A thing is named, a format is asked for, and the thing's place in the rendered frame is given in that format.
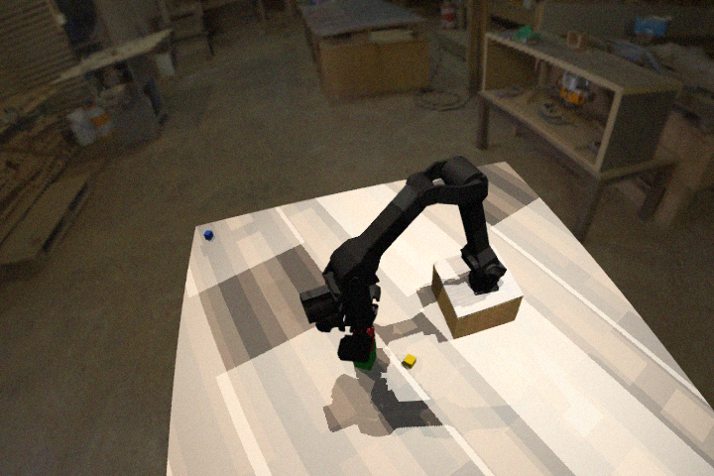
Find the red block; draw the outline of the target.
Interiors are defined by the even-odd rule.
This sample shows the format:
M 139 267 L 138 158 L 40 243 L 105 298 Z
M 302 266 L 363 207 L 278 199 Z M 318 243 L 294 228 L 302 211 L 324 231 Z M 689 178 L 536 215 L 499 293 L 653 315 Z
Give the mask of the red block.
M 373 337 L 375 338 L 375 334 L 376 334 L 376 333 L 375 333 L 375 327 L 374 327 L 374 325 L 372 326 L 372 328 L 368 328 L 368 329 L 367 329 L 367 333 L 369 333 L 369 336 L 373 336 Z M 374 338 L 373 338 L 373 344 L 374 344 Z M 373 350 L 373 344 L 372 344 L 371 352 L 372 352 L 372 350 Z

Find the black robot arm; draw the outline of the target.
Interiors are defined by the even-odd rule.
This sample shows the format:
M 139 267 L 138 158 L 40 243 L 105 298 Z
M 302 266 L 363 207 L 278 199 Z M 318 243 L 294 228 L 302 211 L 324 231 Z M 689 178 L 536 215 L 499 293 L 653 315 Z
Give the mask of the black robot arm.
M 432 182 L 437 179 L 445 185 Z M 369 287 L 380 282 L 375 273 L 382 255 L 426 207 L 435 204 L 459 207 L 467 241 L 461 258 L 471 269 L 468 282 L 474 295 L 498 292 L 497 282 L 507 269 L 489 245 L 483 207 L 488 187 L 487 177 L 464 156 L 433 162 L 425 171 L 411 174 L 366 230 L 331 254 L 322 272 L 325 286 L 299 294 L 308 323 L 315 322 L 321 332 L 335 327 L 345 332 L 341 307 L 360 311 L 370 304 Z

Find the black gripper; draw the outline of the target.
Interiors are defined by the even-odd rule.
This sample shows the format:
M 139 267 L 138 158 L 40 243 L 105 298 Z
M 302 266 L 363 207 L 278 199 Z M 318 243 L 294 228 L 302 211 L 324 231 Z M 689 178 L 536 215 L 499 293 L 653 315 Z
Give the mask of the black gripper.
M 340 339 L 337 354 L 341 361 L 357 363 L 369 362 L 374 337 L 369 336 L 367 329 L 372 328 L 378 315 L 379 305 L 373 303 L 373 298 L 375 298 L 376 301 L 380 301 L 381 288 L 377 285 L 373 285 L 369 287 L 369 289 L 371 301 L 365 309 L 350 311 L 344 306 L 341 307 L 340 313 L 341 315 L 345 315 L 344 325 L 350 326 L 349 333 L 353 333 L 344 334 L 344 337 Z

